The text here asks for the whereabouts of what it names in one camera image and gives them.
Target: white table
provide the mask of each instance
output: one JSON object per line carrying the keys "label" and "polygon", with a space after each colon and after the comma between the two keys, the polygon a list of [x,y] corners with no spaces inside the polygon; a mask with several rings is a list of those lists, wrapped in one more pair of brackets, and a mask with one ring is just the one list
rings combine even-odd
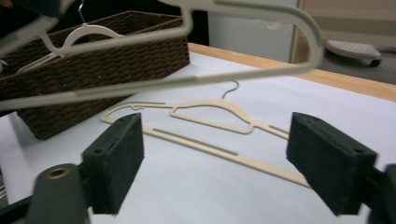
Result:
{"label": "white table", "polygon": [[[191,64],[171,77],[247,69],[255,68],[192,53]],[[183,103],[220,98],[233,86],[223,82],[138,93],[125,102]],[[392,101],[296,77],[241,81],[240,88],[226,100],[244,108],[251,117],[284,130],[289,129],[293,111],[324,119],[377,151],[378,169],[396,162],[396,104]],[[285,158],[287,142],[269,133],[229,133],[170,118],[167,109],[139,112],[144,125],[296,171]],[[180,112],[243,125],[220,109]],[[107,127],[97,115],[49,140],[38,141],[15,114],[0,118],[0,165],[9,201],[29,196],[41,171],[60,163],[80,163],[80,153]],[[365,223],[365,206],[358,217],[334,217],[311,189],[150,136],[144,141],[146,157],[120,213],[116,217],[92,216],[92,223]]]}

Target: gray floor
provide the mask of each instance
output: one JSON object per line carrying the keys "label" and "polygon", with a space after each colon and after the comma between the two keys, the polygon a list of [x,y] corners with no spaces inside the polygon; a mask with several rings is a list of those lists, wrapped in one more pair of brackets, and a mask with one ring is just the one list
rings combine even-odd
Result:
{"label": "gray floor", "polygon": [[350,59],[326,53],[320,70],[396,84],[396,48],[376,47],[381,52],[381,64],[370,67],[371,61]]}

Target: table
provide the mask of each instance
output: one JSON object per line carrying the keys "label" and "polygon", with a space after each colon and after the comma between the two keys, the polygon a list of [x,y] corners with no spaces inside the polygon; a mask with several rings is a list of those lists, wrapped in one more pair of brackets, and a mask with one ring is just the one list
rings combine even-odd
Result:
{"label": "table", "polygon": [[[189,44],[189,47],[191,64],[170,78],[282,64],[194,44]],[[228,94],[226,100],[241,106],[250,116],[284,130],[290,126],[293,111],[325,119],[381,153],[383,156],[376,165],[379,169],[384,164],[395,162],[394,86],[353,77],[343,79],[342,75],[321,71],[297,77],[240,81],[241,87]],[[334,88],[327,83],[318,84],[303,78],[316,78],[338,86]],[[352,84],[360,81],[359,90],[352,89],[353,92],[348,89],[356,88]],[[232,87],[232,82],[222,82],[144,92],[126,101],[188,102],[220,98]],[[382,99],[363,95],[364,91]],[[271,134],[260,131],[249,135],[228,133],[169,118],[167,111],[163,110],[139,112],[143,115],[144,125],[187,135],[296,172],[285,159],[287,142]],[[224,111],[204,108],[181,111],[184,112],[232,125],[244,125]],[[117,116],[128,113],[131,111],[122,111]],[[1,118],[0,165],[10,201],[16,202],[28,196],[35,176],[51,165],[80,163],[80,153],[108,127],[98,118],[99,115],[93,116],[46,141],[35,140],[15,114]],[[358,217],[334,217],[311,189],[150,136],[145,136],[144,141],[146,157],[120,213],[116,217],[92,216],[92,223],[364,223],[366,219],[368,209],[364,206]]]}

